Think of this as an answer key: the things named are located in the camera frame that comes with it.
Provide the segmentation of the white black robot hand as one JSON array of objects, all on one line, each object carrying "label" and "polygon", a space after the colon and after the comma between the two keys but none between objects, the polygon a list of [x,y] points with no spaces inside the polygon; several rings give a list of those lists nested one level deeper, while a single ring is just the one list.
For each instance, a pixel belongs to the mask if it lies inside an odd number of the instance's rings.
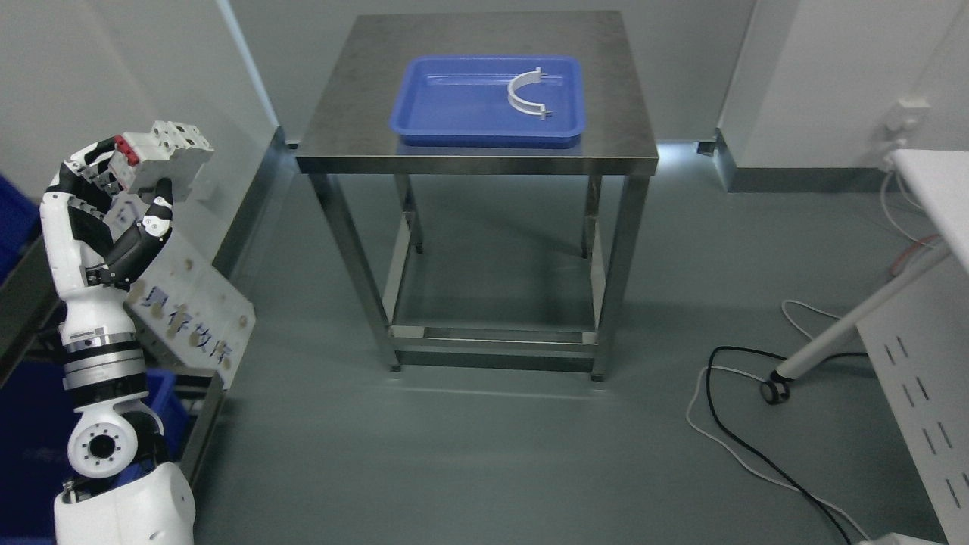
[{"label": "white black robot hand", "polygon": [[172,231],[172,180],[162,177],[145,215],[112,237],[104,218],[123,190],[108,172],[115,153],[125,165],[138,163],[124,137],[102,139],[61,164],[39,205],[46,259],[67,310],[59,335],[69,354],[136,346],[135,325],[124,310],[126,294]]}]

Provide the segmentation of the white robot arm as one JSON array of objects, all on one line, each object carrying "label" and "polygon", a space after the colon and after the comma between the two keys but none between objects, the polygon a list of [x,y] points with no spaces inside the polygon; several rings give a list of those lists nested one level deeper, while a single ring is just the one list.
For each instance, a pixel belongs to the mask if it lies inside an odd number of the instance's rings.
[{"label": "white robot arm", "polygon": [[75,476],[53,500],[59,544],[192,544],[196,503],[146,404],[148,375],[131,334],[64,345],[64,388],[79,414],[66,447]]}]

